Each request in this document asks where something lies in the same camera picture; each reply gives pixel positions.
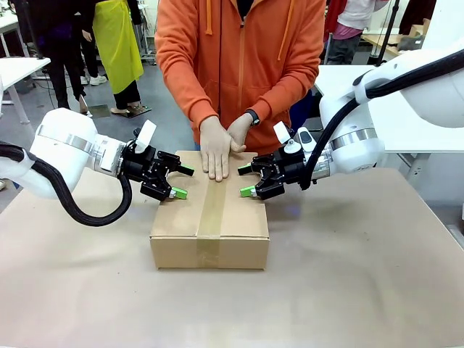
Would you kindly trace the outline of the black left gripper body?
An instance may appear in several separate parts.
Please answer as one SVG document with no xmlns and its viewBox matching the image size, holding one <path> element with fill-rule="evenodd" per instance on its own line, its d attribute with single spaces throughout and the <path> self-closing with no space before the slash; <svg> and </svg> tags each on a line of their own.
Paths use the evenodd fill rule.
<svg viewBox="0 0 464 348">
<path fill-rule="evenodd" d="M 158 164 L 163 166 L 166 153 L 148 146 L 142 153 L 136 153 L 135 146 L 125 146 L 122 151 L 121 181 L 148 182 L 154 186 L 166 185 L 166 174 L 157 172 Z"/>
</svg>

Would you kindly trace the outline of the person's left hand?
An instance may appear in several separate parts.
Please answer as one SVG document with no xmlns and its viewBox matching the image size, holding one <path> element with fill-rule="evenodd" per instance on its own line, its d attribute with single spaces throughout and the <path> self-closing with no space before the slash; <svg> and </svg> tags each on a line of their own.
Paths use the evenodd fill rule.
<svg viewBox="0 0 464 348">
<path fill-rule="evenodd" d="M 253 116 L 246 112 L 234 120 L 228 127 L 227 133 L 232 138 L 232 149 L 236 152 L 244 146 L 247 133 L 253 123 Z"/>
</svg>

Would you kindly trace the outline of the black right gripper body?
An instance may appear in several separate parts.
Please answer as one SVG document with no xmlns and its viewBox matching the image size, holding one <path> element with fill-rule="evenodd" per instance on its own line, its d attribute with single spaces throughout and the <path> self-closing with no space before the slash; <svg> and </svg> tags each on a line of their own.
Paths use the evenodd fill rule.
<svg viewBox="0 0 464 348">
<path fill-rule="evenodd" d="M 309 176 L 305 164 L 305 153 L 302 149 L 288 154 L 281 147 L 273 152 L 275 167 L 272 184 L 275 187 L 284 184 L 298 183 L 301 189 L 309 188 Z"/>
</svg>

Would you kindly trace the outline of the person's right hand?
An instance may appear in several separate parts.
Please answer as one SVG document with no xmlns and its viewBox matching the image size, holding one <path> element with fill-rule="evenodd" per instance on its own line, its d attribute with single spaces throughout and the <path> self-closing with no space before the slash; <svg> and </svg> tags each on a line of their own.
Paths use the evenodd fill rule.
<svg viewBox="0 0 464 348">
<path fill-rule="evenodd" d="M 203 171 L 209 179 L 221 182 L 229 174 L 230 153 L 243 152 L 246 146 L 243 141 L 236 142 L 216 116 L 203 120 L 199 132 Z"/>
</svg>

